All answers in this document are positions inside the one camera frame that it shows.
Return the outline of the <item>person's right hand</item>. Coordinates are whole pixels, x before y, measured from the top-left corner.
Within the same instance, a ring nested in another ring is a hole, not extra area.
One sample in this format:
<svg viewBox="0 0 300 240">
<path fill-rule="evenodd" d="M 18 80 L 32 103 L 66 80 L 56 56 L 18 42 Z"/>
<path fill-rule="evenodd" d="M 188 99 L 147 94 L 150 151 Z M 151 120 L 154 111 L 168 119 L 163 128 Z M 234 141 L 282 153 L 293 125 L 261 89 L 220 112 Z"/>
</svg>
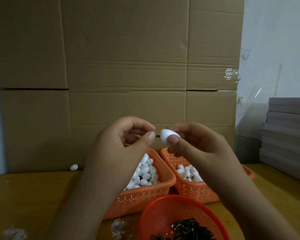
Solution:
<svg viewBox="0 0 300 240">
<path fill-rule="evenodd" d="M 218 192 L 230 187 L 243 170 L 226 139 L 199 123 L 177 123 L 168 126 L 188 142 L 186 160 L 199 172 L 203 181 Z"/>
</svg>

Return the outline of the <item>person's left hand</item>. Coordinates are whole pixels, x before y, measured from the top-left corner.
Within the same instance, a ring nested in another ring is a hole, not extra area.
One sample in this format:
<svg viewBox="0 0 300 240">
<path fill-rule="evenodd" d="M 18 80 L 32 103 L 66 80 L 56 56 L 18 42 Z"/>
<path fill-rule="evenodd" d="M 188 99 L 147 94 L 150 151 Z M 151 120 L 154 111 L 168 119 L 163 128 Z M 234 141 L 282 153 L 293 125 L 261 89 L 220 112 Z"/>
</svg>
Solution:
<svg viewBox="0 0 300 240">
<path fill-rule="evenodd" d="M 119 176 L 131 179 L 140 162 L 130 159 L 130 134 L 141 137 L 155 132 L 150 122 L 138 117 L 122 117 L 97 135 L 87 158 L 85 170 L 93 176 Z"/>
</svg>

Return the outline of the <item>person's left forearm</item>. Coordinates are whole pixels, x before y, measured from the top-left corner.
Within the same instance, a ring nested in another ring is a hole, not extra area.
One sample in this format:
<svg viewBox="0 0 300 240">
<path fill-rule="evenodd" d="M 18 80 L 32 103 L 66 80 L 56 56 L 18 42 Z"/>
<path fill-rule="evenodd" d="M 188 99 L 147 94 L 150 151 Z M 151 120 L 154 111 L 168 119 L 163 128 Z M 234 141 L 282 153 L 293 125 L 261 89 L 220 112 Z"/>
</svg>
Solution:
<svg viewBox="0 0 300 240">
<path fill-rule="evenodd" d="M 95 240 L 108 209 L 130 182 L 135 166 L 85 166 L 48 240 Z"/>
</svg>

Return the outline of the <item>person's right forearm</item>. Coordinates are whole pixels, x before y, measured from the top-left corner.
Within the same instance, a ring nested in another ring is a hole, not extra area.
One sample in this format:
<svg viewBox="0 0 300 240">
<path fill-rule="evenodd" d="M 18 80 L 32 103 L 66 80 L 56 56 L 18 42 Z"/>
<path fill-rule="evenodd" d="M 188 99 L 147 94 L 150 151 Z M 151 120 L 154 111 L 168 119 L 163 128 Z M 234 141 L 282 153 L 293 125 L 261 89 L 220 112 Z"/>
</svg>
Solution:
<svg viewBox="0 0 300 240">
<path fill-rule="evenodd" d="M 300 240 L 296 230 L 264 197 L 241 164 L 213 166 L 203 177 L 235 218 L 245 240 Z"/>
</svg>

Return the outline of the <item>pile of white foam eggs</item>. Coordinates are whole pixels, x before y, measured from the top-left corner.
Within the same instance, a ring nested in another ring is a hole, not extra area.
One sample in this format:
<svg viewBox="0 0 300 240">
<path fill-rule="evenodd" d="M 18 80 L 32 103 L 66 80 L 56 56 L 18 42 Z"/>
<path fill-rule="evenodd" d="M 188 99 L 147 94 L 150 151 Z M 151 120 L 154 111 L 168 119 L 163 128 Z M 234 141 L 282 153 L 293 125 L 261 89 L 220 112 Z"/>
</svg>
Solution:
<svg viewBox="0 0 300 240">
<path fill-rule="evenodd" d="M 136 189 L 160 183 L 158 170 L 154 166 L 154 159 L 145 153 L 136 168 L 132 179 L 124 190 Z"/>
<path fill-rule="evenodd" d="M 183 164 L 179 164 L 176 167 L 177 173 L 185 180 L 191 182 L 203 182 L 204 180 L 199 175 L 198 171 L 191 164 L 185 166 Z"/>
</svg>

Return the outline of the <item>orange rectangular perforated basket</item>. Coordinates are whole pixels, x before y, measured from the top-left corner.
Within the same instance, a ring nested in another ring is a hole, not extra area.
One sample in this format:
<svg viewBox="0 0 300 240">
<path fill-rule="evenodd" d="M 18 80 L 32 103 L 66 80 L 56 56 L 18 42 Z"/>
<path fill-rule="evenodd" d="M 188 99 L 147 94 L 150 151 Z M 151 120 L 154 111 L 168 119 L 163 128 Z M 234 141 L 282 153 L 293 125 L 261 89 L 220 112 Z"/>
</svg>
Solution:
<svg viewBox="0 0 300 240">
<path fill-rule="evenodd" d="M 116 197 L 104 216 L 104 220 L 138 213 L 156 198 L 168 195 L 170 187 L 176 183 L 176 176 L 154 149 L 146 152 L 154 160 L 159 175 L 159 184 L 128 189 Z"/>
<path fill-rule="evenodd" d="M 175 174 L 176 183 L 174 187 L 180 195 L 193 198 L 203 204 L 220 201 L 217 194 L 213 192 L 205 182 L 188 181 L 177 172 L 177 167 L 179 165 L 190 165 L 190 163 L 184 157 L 175 157 L 174 154 L 168 153 L 167 148 L 161 149 L 160 155 L 164 162 Z"/>
</svg>

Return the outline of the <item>round red mesh basket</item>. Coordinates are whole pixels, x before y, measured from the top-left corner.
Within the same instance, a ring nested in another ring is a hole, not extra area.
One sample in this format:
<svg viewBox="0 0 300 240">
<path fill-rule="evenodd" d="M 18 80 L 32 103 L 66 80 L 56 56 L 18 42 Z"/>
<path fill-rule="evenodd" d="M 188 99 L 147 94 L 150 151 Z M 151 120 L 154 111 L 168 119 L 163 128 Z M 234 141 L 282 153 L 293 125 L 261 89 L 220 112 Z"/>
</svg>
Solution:
<svg viewBox="0 0 300 240">
<path fill-rule="evenodd" d="M 171 225 L 192 218 L 210 230 L 216 240 L 231 240 L 224 224 L 212 210 L 194 199 L 180 195 L 158 198 L 144 209 L 139 222 L 138 240 L 152 240 L 152 234 L 172 238 L 174 230 Z"/>
</svg>

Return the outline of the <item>crumpled white scrap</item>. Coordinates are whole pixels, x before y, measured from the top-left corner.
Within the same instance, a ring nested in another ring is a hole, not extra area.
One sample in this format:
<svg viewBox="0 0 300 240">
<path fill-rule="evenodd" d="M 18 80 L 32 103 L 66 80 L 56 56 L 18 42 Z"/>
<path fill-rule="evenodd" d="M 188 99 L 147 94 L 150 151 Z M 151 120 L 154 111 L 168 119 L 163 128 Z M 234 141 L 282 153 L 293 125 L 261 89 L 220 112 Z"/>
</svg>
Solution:
<svg viewBox="0 0 300 240">
<path fill-rule="evenodd" d="M 25 240 L 28 234 L 22 228 L 10 227 L 3 231 L 2 240 Z"/>
<path fill-rule="evenodd" d="M 120 218 L 116 218 L 111 225 L 112 237 L 116 240 L 121 240 L 128 231 L 129 223 Z"/>
</svg>

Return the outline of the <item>large brown cardboard sheet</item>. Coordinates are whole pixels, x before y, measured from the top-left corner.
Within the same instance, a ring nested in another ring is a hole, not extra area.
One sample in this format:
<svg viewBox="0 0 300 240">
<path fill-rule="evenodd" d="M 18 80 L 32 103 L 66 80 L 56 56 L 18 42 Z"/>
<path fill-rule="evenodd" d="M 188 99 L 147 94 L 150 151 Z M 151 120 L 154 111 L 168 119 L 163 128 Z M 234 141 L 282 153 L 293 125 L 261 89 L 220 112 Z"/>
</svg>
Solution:
<svg viewBox="0 0 300 240">
<path fill-rule="evenodd" d="M 83 168 L 121 117 L 197 122 L 234 144 L 245 0 L 0 0 L 9 173 Z"/>
</svg>

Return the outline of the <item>pile of dark sticks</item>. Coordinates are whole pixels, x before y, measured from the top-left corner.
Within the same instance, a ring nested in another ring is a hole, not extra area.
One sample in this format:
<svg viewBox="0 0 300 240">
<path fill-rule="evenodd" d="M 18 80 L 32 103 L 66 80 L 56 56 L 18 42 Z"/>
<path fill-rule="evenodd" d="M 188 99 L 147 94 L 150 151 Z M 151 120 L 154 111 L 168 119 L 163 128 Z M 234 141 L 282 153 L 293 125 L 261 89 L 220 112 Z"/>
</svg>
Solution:
<svg viewBox="0 0 300 240">
<path fill-rule="evenodd" d="M 163 234 L 152 234 L 152 240 L 216 240 L 214 234 L 201 226 L 194 218 L 176 221 L 171 227 L 174 230 L 172 238 L 165 237 Z"/>
</svg>

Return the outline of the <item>crumpled clear tape piece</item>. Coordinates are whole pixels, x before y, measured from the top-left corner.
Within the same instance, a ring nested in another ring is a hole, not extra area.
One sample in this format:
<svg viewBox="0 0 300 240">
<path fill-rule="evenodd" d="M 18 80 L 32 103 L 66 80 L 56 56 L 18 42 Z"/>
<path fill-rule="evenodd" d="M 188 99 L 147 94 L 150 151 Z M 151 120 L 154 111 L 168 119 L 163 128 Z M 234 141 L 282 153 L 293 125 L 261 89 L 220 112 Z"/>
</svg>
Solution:
<svg viewBox="0 0 300 240">
<path fill-rule="evenodd" d="M 224 78 L 233 83 L 238 83 L 240 81 L 240 72 L 236 68 L 226 68 Z"/>
</svg>

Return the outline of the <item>stack of grey boards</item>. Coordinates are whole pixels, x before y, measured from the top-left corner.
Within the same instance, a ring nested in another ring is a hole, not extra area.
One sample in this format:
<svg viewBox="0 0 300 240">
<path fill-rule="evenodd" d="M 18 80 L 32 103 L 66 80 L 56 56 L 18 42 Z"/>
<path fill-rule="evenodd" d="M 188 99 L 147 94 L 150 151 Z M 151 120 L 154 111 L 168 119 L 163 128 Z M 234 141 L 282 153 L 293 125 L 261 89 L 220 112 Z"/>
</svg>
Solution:
<svg viewBox="0 0 300 240">
<path fill-rule="evenodd" d="M 259 160 L 300 179 L 300 97 L 270 97 Z"/>
</svg>

